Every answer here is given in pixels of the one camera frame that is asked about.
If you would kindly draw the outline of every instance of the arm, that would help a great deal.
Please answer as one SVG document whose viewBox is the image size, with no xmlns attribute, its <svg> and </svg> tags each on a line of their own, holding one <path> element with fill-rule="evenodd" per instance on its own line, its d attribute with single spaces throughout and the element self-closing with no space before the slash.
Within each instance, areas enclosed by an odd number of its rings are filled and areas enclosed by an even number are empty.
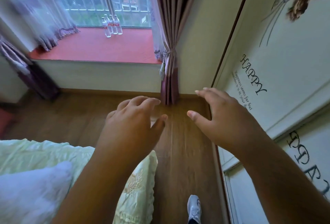
<svg viewBox="0 0 330 224">
<path fill-rule="evenodd" d="M 247 109 L 215 88 L 196 93 L 210 104 L 212 121 L 193 111 L 188 116 L 211 141 L 241 161 L 270 223 L 329 222 L 330 203 Z"/>
<path fill-rule="evenodd" d="M 95 151 L 52 223 L 112 223 L 119 197 L 135 167 L 152 151 L 167 115 L 150 127 L 160 101 L 144 96 L 123 101 L 105 121 Z"/>
</svg>

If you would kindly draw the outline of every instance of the window sill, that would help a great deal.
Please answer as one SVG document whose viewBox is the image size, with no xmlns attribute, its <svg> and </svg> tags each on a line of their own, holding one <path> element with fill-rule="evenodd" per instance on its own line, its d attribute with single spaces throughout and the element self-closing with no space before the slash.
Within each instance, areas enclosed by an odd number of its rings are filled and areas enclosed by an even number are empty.
<svg viewBox="0 0 330 224">
<path fill-rule="evenodd" d="M 122 35 L 106 38 L 103 28 L 79 28 L 77 34 L 68 35 L 58 41 L 49 52 L 39 48 L 30 52 L 31 59 L 148 63 L 161 64 L 153 51 L 151 29 L 124 28 Z"/>
</svg>

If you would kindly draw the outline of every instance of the light green bedsheet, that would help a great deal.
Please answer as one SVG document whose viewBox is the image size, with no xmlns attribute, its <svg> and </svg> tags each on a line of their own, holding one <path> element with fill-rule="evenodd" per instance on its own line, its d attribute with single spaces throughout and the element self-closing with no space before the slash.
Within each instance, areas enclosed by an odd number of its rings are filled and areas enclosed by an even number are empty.
<svg viewBox="0 0 330 224">
<path fill-rule="evenodd" d="M 0 141 L 0 175 L 52 167 L 62 161 L 73 166 L 73 180 L 94 152 L 93 147 L 73 147 L 69 143 L 44 141 Z M 153 213 L 153 187 L 157 157 L 152 151 L 134 170 L 122 192 L 113 223 L 149 224 Z"/>
</svg>

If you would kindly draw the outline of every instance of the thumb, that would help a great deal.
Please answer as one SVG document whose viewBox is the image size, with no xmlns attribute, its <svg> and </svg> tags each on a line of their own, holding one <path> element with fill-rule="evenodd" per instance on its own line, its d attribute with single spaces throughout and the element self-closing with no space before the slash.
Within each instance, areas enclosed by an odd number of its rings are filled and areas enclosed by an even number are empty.
<svg viewBox="0 0 330 224">
<path fill-rule="evenodd" d="M 151 139 L 157 143 L 159 141 L 159 138 L 161 134 L 163 133 L 165 122 L 167 120 L 168 116 L 166 114 L 163 114 L 161 117 L 157 119 L 157 121 L 153 124 L 151 127 Z"/>
<path fill-rule="evenodd" d="M 208 119 L 201 116 L 199 113 L 195 111 L 189 110 L 187 112 L 187 115 L 189 116 L 190 119 L 193 120 L 196 126 L 198 126 L 199 129 L 205 134 L 211 121 L 209 121 Z"/>
</svg>

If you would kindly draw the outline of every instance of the left hand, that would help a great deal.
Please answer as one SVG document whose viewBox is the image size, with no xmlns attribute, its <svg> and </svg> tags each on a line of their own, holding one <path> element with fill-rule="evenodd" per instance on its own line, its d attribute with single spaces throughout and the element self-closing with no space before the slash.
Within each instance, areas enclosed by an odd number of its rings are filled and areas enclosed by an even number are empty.
<svg viewBox="0 0 330 224">
<path fill-rule="evenodd" d="M 121 102 L 108 114 L 95 151 L 115 154 L 135 168 L 155 147 L 165 127 L 163 114 L 151 127 L 151 112 L 160 100 L 138 96 Z"/>
</svg>

